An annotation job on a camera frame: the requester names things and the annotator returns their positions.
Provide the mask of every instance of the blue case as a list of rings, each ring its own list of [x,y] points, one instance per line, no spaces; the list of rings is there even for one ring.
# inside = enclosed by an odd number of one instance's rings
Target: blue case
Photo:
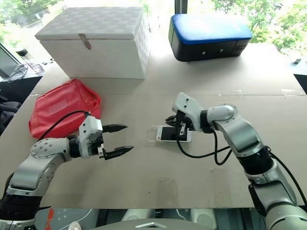
[[[175,14],[168,34],[179,61],[239,56],[251,38],[250,29],[228,15]]]

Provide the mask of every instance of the smartphone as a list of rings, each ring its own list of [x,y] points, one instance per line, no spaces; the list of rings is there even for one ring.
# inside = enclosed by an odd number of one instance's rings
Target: smartphone
[[[169,126],[159,126],[157,130],[157,141],[170,141],[176,142],[176,132],[175,127]],[[192,131],[187,130],[185,134],[179,137],[180,142],[191,142],[192,141]]]

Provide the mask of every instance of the red pouch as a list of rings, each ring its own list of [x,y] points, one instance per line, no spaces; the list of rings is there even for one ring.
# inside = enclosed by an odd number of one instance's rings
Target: red pouch
[[[34,138],[39,139],[47,129],[66,114],[84,110],[100,119],[99,95],[77,79],[70,80],[40,96],[35,103],[29,121],[29,129]],[[45,138],[64,138],[78,130],[84,121],[83,113],[73,114],[51,130]]]

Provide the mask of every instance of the robotic arm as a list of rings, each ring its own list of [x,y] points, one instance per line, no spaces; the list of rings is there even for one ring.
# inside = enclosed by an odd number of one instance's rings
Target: robotic arm
[[[0,230],[31,230],[40,202],[45,195],[56,169],[73,158],[98,155],[105,160],[130,151],[123,146],[108,152],[104,149],[102,133],[116,132],[123,125],[102,126],[101,121],[87,116],[79,127],[79,136],[46,138],[35,143],[27,159],[8,179],[0,201]]]
[[[266,217],[268,230],[305,230],[307,213],[297,206],[295,194],[280,170],[270,149],[263,145],[252,125],[243,119],[234,105],[223,104],[203,109],[197,101],[179,93],[173,105],[176,116],[167,123],[198,132],[221,131],[250,181],[250,195],[257,211]]]

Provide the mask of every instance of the box latch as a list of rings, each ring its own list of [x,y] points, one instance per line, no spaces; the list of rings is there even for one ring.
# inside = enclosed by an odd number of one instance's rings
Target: box latch
[[[83,42],[84,46],[88,49],[92,49],[92,46],[88,39],[86,38],[85,34],[78,34],[79,37],[81,38],[81,41]]]

